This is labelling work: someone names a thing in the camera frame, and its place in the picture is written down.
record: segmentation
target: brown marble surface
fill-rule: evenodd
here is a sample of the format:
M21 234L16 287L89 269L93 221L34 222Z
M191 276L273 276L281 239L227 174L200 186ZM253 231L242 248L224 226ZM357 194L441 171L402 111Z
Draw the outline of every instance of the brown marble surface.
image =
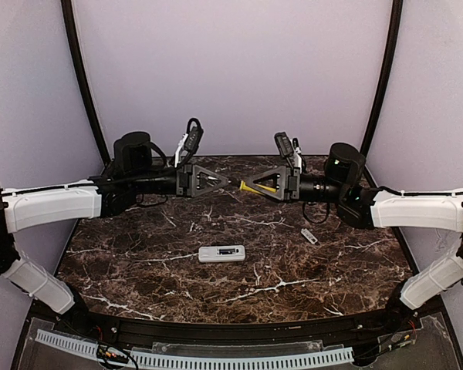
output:
M238 179L283 164L273 156L193 161ZM323 161L308 157L309 171L320 173ZM317 218L323 209L308 208ZM304 227L319 239L317 245L300 234ZM199 247L232 244L245 246L245 261L199 262ZM83 220L59 269L59 277L78 287L92 311L222 324L372 311L409 276L390 230L355 230L335 215L324 224L309 224L300 203L277 204L233 187Z

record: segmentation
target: yellow handle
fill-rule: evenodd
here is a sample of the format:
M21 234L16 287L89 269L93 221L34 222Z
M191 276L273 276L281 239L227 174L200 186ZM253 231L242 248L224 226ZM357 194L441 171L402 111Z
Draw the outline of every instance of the yellow handle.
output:
M266 189L272 193L275 193L276 192L276 189L272 188L272 187L265 187L264 185L258 185L258 187L261 187L262 189ZM264 194L261 194L259 193L257 190L254 190L252 189L251 187L248 187L247 185L245 185L245 181L242 181L240 183L240 190L245 190L245 191L250 191L251 193L255 193L255 194L259 194L259 195L264 195Z

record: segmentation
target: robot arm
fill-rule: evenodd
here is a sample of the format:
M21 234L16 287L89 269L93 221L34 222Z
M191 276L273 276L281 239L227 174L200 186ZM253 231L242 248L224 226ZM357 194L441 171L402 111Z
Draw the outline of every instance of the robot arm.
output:
M292 152L293 140L277 133L280 156ZM249 177L245 185L256 193L284 202L304 201L336 205L337 216L352 227L435 227L463 233L463 189L442 192L404 192L360 185L365 157L345 143L335 143L322 176L300 168L280 166ZM273 185L265 187L266 181ZM397 301L415 310L430 298L463 279L463 238L444 256L398 287Z
M188 163L202 133L200 123L191 119L173 166L147 133L129 133L114 143L115 158L100 177L35 189L0 187L0 276L61 315L82 305L72 287L16 248L13 234L61 220L116 216L136 204L141 194L198 197L227 186L227 178ZM162 166L153 163L151 150L161 155Z

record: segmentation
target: black pole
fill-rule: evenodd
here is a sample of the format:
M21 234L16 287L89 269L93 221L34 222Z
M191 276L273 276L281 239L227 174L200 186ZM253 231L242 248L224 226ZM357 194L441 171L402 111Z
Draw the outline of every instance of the black pole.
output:
M101 160L105 166L110 162L110 153L106 146L103 132L101 131L100 121L96 115L94 108L93 97L89 84L87 82L86 70L84 69L83 56L80 52L79 39L77 38L76 22L71 0L61 0L63 21L65 22L65 30L67 39L69 40L70 55L76 71L77 83L79 84L80 95L83 98L84 108L86 109L87 119L90 121L91 130L93 131L94 140L101 155Z
M398 30L400 29L401 10L403 0L393 0L389 30L387 32L386 50L384 51L383 65L380 69L379 82L377 84L376 95L373 100L372 111L370 112L369 122L363 136L360 152L367 156L372 143L373 135L376 132L377 121L379 120L380 110L383 107L384 95L386 94L387 83L393 65L394 50L398 39Z

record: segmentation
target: white wall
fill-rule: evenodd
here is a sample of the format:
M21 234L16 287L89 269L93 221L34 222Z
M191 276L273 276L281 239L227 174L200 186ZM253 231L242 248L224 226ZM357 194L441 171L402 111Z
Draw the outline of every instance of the white wall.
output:
M60 1L0 1L0 183L35 187L98 173L99 155L73 72ZM53 271L73 222L17 234ZM30 300L0 278L0 369L10 367Z
M405 1L368 165L380 185L463 187L463 1ZM420 268L443 251L435 230L404 234ZM439 235L447 237L443 231ZM463 287L443 297L463 350Z
M90 0L76 19L112 150L146 130L167 155L188 119L200 154L306 153L359 146L370 115L391 0Z

